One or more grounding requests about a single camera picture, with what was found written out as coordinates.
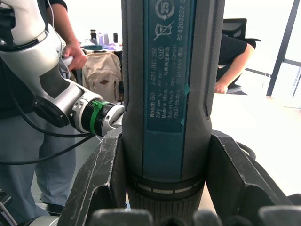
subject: white wall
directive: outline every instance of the white wall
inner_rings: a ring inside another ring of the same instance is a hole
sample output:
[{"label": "white wall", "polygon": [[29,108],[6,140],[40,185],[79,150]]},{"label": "white wall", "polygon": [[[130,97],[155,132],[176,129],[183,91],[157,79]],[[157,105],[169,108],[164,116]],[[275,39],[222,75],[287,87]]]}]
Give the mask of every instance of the white wall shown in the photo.
[{"label": "white wall", "polygon": [[[90,37],[90,29],[119,34],[122,42],[121,0],[65,0],[79,40]],[[224,18],[246,18],[247,38],[258,38],[248,68],[272,73],[293,0],[226,0]]]},{"label": "white wall", "polygon": [[68,15],[79,40],[89,38],[90,30],[106,32],[112,41],[118,33],[122,42],[121,0],[64,0]]},{"label": "white wall", "polygon": [[273,72],[293,0],[226,0],[224,18],[246,18],[246,38],[257,38],[248,68]]}]

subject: man's hand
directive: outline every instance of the man's hand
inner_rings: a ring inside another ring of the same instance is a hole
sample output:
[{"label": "man's hand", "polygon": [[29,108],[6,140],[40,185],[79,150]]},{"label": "man's hand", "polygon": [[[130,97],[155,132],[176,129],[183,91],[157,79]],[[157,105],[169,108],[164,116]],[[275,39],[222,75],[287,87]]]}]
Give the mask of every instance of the man's hand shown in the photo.
[{"label": "man's hand", "polygon": [[72,69],[80,69],[82,68],[87,58],[83,51],[81,51],[79,44],[67,44],[63,51],[63,58],[67,58],[69,56],[73,56],[74,59],[72,63],[68,66],[69,71]]},{"label": "man's hand", "polygon": [[214,92],[215,93],[223,93],[226,94],[228,91],[228,86],[226,83],[222,82],[222,81],[218,81],[215,84],[215,89]]}]

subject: black cable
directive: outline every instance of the black cable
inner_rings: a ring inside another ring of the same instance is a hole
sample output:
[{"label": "black cable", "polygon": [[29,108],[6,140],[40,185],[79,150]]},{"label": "black cable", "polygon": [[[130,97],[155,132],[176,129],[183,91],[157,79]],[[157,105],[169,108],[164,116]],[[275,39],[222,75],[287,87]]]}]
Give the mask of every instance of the black cable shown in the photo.
[{"label": "black cable", "polygon": [[236,141],[236,143],[238,144],[238,146],[240,147],[240,149],[242,149],[243,151],[247,152],[252,159],[256,160],[255,152],[251,148],[249,148],[248,146],[246,146],[246,145],[244,145],[244,144],[242,144],[240,142]]},{"label": "black cable", "polygon": [[21,117],[31,126],[33,127],[35,130],[41,132],[41,133],[44,133],[46,135],[49,135],[49,136],[53,136],[53,137],[63,137],[63,138],[75,138],[75,137],[88,137],[91,135],[91,133],[86,133],[86,134],[73,134],[73,135],[67,135],[67,134],[58,134],[58,133],[52,133],[52,132],[49,132],[49,131],[46,131],[46,130],[43,130],[41,128],[39,128],[38,126],[36,126],[35,124],[33,124],[32,121],[29,120],[29,118],[27,118],[26,114],[23,112],[23,110],[21,109],[20,105],[18,104],[17,100],[16,100],[16,97],[13,93],[13,90],[10,86],[10,83],[8,81],[8,77],[6,75],[6,69],[5,69],[5,65],[4,65],[4,62],[3,60],[1,59],[2,61],[2,65],[3,65],[3,70],[1,69],[1,73],[3,74],[3,78],[4,78],[4,81],[5,81],[5,84],[6,84],[6,87],[8,88],[8,92],[11,96],[11,98],[13,99],[13,102],[16,106],[16,108],[18,109],[18,112],[20,113]]},{"label": "black cable", "polygon": [[81,141],[77,142],[76,144],[72,145],[71,147],[66,148],[65,150],[58,152],[54,155],[45,157],[45,158],[41,158],[41,159],[37,159],[37,160],[30,160],[30,161],[1,161],[0,160],[0,165],[28,165],[28,164],[35,164],[35,163],[39,163],[42,161],[46,161],[49,159],[53,159],[55,157],[58,157],[62,154],[65,154],[71,150],[73,150],[74,148],[80,146],[82,143],[85,143],[86,141],[88,141],[89,139],[93,138],[94,135],[90,135],[88,137],[86,137],[85,139],[82,139]]}]

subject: table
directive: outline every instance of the table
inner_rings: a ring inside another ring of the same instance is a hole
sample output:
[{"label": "table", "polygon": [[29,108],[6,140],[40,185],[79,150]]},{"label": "table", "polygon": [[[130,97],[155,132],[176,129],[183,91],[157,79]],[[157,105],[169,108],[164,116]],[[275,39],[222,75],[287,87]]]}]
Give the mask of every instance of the table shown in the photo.
[{"label": "table", "polygon": [[[292,100],[215,94],[212,127],[252,148],[285,193],[301,193],[301,110]],[[214,210],[207,188],[200,209]]]}]

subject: robotic arm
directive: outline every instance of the robotic arm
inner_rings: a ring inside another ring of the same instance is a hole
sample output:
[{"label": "robotic arm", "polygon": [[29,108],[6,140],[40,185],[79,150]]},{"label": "robotic arm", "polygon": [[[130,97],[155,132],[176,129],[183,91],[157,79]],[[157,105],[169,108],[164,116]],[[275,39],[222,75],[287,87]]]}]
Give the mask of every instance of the robotic arm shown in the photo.
[{"label": "robotic arm", "polygon": [[36,0],[0,0],[0,57],[36,98],[35,112],[49,123],[104,136],[121,126],[124,107],[62,78],[59,57]]}]

